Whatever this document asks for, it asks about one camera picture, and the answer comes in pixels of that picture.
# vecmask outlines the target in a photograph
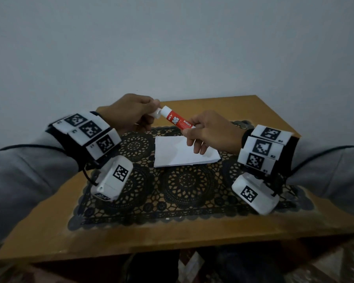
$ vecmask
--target wrist-mounted device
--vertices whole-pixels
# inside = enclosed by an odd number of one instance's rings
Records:
[[[121,138],[97,112],[73,114],[51,123],[46,132],[77,161],[79,171],[100,171],[97,183],[88,178],[92,195],[104,201],[118,198],[133,166],[126,157],[115,157]]]
[[[298,141],[292,134],[263,125],[244,134],[237,161],[245,173],[232,190],[259,214],[269,214],[279,202]]]

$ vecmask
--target person's left arm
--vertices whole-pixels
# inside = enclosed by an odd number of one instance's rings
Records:
[[[158,100],[149,96],[127,94],[110,106],[98,108],[97,112],[122,135],[130,130],[150,130],[154,119],[147,114],[159,105]],[[30,144],[63,149],[46,132]],[[37,204],[56,193],[78,170],[75,159],[61,151],[39,147],[0,151],[0,242]]]

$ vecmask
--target stack of paper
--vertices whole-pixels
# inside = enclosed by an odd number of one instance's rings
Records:
[[[194,154],[193,146],[186,145],[184,136],[156,136],[155,146],[154,167],[208,164],[220,160],[218,151],[211,147],[204,155]]]

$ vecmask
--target tabletop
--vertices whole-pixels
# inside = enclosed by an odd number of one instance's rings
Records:
[[[248,120],[255,126],[262,124],[300,136],[255,95],[166,101],[161,105],[169,106],[186,119],[213,109],[231,121]],[[170,122],[160,118],[153,126],[170,126]],[[0,260],[40,262],[354,232],[354,216],[305,189],[305,195],[314,204],[312,210],[71,231],[67,225],[85,186],[86,179],[79,173],[33,209],[5,240]]]

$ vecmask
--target hand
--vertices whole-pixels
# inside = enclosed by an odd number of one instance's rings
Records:
[[[196,128],[184,129],[182,135],[187,138],[188,146],[194,144],[194,153],[203,155],[209,146],[235,155],[240,153],[241,138],[245,130],[232,124],[215,111],[204,111],[193,116],[188,122]]]
[[[128,131],[151,130],[154,118],[147,115],[160,107],[160,101],[149,96],[125,94],[110,106],[97,108],[102,118],[115,128],[119,135]]]

